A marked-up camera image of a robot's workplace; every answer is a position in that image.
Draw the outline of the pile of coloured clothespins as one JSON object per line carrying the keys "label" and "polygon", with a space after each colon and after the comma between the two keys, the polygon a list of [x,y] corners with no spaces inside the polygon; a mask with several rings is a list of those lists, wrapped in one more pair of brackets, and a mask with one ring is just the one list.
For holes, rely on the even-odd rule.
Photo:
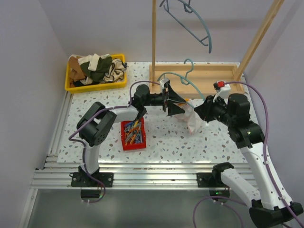
{"label": "pile of coloured clothespins", "polygon": [[124,125],[124,145],[143,143],[142,123],[138,120]]}

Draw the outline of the orange clothespin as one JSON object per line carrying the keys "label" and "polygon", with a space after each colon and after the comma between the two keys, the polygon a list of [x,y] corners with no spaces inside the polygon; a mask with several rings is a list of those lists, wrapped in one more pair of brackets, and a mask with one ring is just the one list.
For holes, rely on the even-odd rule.
{"label": "orange clothespin", "polygon": [[178,106],[185,105],[189,100],[190,100],[190,99],[186,98],[186,99],[185,99],[185,102],[179,103]]}

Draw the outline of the yellow plastic laundry tray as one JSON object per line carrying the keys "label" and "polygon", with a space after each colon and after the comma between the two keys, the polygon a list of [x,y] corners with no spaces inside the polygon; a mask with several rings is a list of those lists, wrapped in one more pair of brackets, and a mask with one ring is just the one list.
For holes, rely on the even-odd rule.
{"label": "yellow plastic laundry tray", "polygon": [[123,54],[71,55],[66,68],[65,90],[76,94],[123,88],[127,84],[126,70]]}

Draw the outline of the wooden hanger rack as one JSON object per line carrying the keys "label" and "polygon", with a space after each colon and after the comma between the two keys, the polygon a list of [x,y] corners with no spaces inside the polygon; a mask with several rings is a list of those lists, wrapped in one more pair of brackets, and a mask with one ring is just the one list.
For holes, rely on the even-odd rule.
{"label": "wooden hanger rack", "polygon": [[[245,90],[240,84],[241,77],[283,3],[283,0],[273,1],[239,66],[237,66],[236,64],[220,63],[194,64],[194,70],[188,74],[188,79],[191,80],[197,86],[197,88],[203,93],[204,96],[215,94],[213,83],[216,81],[231,82],[232,92],[244,94]],[[154,1],[152,7],[152,63],[150,64],[149,69],[149,79],[155,83],[150,86],[150,89],[153,92],[159,92],[161,89],[156,86],[156,83],[158,83],[157,79],[162,73],[175,72],[184,76],[185,73],[190,70],[190,62],[187,62],[186,64],[157,65],[155,64],[155,50],[156,2]],[[169,79],[171,85],[173,86],[173,89],[177,91],[182,97],[190,99],[200,98],[198,92],[191,85],[183,85],[180,82],[179,77],[169,75]]]}

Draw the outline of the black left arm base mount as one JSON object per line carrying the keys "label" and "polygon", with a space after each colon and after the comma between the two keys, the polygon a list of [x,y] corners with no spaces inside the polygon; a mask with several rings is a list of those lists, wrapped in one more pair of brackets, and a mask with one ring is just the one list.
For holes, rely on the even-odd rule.
{"label": "black left arm base mount", "polygon": [[87,173],[79,166],[77,172],[69,174],[71,177],[72,187],[112,187],[114,181],[114,174],[112,172],[100,172],[99,169],[91,174],[89,177]]}

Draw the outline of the teal clothes hanger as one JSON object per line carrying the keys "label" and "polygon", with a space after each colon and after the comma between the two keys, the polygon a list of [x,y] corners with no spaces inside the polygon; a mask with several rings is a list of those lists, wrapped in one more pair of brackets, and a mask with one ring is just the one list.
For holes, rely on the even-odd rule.
{"label": "teal clothes hanger", "polygon": [[206,100],[205,96],[203,95],[203,93],[197,88],[197,86],[191,81],[188,79],[188,74],[191,73],[193,70],[194,70],[194,62],[192,61],[192,59],[190,58],[187,58],[184,60],[183,64],[186,64],[187,62],[190,62],[190,70],[188,70],[184,76],[182,76],[181,74],[178,74],[178,73],[175,73],[175,72],[165,72],[165,73],[162,73],[158,79],[157,79],[157,82],[159,82],[161,79],[163,78],[166,78],[166,75],[169,74],[169,75],[174,75],[174,76],[177,76],[180,78],[180,82],[185,85],[185,86],[188,86],[188,85],[191,85],[197,92],[198,94],[200,95],[201,99],[203,101]]}

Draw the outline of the aluminium rail frame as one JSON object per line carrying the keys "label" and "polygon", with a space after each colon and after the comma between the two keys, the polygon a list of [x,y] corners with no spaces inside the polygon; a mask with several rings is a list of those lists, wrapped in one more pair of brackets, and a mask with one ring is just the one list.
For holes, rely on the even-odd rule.
{"label": "aluminium rail frame", "polygon": [[[82,145],[68,137],[89,107],[99,101],[106,106],[125,105],[127,95],[95,92],[69,96],[58,121],[57,131],[44,168],[36,171],[35,189],[68,189],[71,173],[77,171]],[[255,185],[246,159],[221,123],[204,123],[190,134],[185,122],[168,117],[160,108],[148,108],[144,118],[147,147],[124,151],[119,124],[114,124],[101,145],[98,162],[101,172],[114,174],[114,189],[195,189],[197,173],[209,172],[218,163],[230,162],[238,173]]]}

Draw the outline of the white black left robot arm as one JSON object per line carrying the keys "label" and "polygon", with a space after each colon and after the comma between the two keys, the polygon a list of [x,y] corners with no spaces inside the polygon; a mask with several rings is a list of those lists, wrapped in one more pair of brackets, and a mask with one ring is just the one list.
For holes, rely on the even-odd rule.
{"label": "white black left robot arm", "polygon": [[127,106],[105,107],[95,102],[81,118],[76,126],[75,134],[79,134],[83,144],[83,158],[80,165],[83,170],[82,181],[87,186],[98,183],[98,156],[100,144],[107,138],[113,124],[124,121],[139,121],[147,113],[147,106],[161,106],[168,116],[183,114],[185,110],[179,104],[186,100],[179,96],[169,82],[161,85],[158,94],[150,93],[148,85],[137,86]]}

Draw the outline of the pile of mixed clothes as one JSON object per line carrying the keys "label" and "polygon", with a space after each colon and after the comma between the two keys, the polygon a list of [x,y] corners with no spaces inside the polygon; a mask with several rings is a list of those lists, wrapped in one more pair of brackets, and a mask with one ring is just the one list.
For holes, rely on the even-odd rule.
{"label": "pile of mixed clothes", "polygon": [[68,64],[70,87],[122,82],[127,69],[126,62],[109,54],[71,55]]}

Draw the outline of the white pink-trimmed underwear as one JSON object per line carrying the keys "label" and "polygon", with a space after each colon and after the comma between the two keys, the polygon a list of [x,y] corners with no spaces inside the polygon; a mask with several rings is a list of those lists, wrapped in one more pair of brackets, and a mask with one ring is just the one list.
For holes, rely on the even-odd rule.
{"label": "white pink-trimmed underwear", "polygon": [[203,125],[202,119],[194,111],[194,105],[190,99],[186,99],[186,103],[178,104],[185,113],[174,115],[180,121],[184,121],[187,124],[187,128],[191,135],[195,134]]}

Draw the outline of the grey-blue clothes hanger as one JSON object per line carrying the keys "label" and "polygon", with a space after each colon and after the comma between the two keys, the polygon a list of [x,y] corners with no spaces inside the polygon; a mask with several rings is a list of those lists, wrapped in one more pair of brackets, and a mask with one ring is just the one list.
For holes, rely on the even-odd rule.
{"label": "grey-blue clothes hanger", "polygon": [[194,9],[191,0],[162,0],[159,7],[179,23],[207,52],[212,52],[212,38],[202,16]]}

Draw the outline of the red plastic bin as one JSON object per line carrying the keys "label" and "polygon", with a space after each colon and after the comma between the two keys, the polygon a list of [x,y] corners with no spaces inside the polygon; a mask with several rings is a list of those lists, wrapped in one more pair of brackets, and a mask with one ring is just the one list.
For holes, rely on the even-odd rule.
{"label": "red plastic bin", "polygon": [[121,127],[121,143],[124,151],[145,149],[146,133],[144,128],[144,118],[138,121],[123,121]]}

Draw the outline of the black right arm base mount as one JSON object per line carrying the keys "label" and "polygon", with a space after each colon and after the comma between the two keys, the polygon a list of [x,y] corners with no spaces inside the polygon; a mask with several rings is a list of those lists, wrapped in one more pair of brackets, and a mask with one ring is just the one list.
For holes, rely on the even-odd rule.
{"label": "black right arm base mount", "polygon": [[211,172],[196,173],[197,185],[199,188],[224,188],[228,187],[221,180],[221,173],[234,166],[229,162],[214,165]]}

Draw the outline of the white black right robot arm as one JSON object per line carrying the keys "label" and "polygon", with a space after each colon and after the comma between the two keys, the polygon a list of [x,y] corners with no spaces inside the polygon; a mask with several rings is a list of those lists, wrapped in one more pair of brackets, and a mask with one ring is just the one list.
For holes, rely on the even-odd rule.
{"label": "white black right robot arm", "polygon": [[217,120],[228,128],[228,134],[248,162],[257,188],[242,178],[229,162],[215,165],[211,180],[216,186],[226,185],[242,199],[258,228],[270,228],[290,221],[304,212],[285,191],[264,150],[264,134],[250,119],[250,102],[242,94],[231,94],[228,101],[209,95],[194,111],[206,121]]}

